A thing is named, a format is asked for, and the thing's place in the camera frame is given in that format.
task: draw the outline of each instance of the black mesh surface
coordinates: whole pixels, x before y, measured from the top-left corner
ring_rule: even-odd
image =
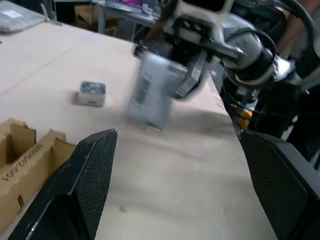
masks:
[[[275,148],[250,135],[241,137],[254,190],[279,240],[291,240],[309,195]]]
[[[96,236],[111,178],[116,143],[107,140],[105,138],[95,145],[73,193],[91,239]]]

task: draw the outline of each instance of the small white cube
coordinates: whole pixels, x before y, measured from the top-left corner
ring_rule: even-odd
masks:
[[[83,81],[78,100],[83,105],[103,107],[106,100],[106,85],[103,83]]]

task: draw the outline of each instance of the tabletop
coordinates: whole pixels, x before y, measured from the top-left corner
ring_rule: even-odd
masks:
[[[37,139],[62,131],[75,144],[118,130],[96,240],[276,240],[212,81],[174,104],[162,132],[142,130],[125,117],[133,44],[50,23],[0,40],[0,122],[26,121]],[[77,104],[83,80],[106,84],[104,107]]]

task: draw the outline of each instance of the cardboard divider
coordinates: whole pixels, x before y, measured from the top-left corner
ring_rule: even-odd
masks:
[[[62,132],[50,130],[36,143],[36,131],[24,122],[0,124],[0,230],[15,220],[75,147]]]

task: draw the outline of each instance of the beige table surface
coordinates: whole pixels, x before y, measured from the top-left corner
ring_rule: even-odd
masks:
[[[133,45],[42,23],[0,35],[0,122],[24,120],[78,143],[118,129],[97,240],[275,240],[232,122],[208,81],[176,102],[163,132],[127,123],[139,61]],[[76,103],[82,80],[106,84],[105,107]]]

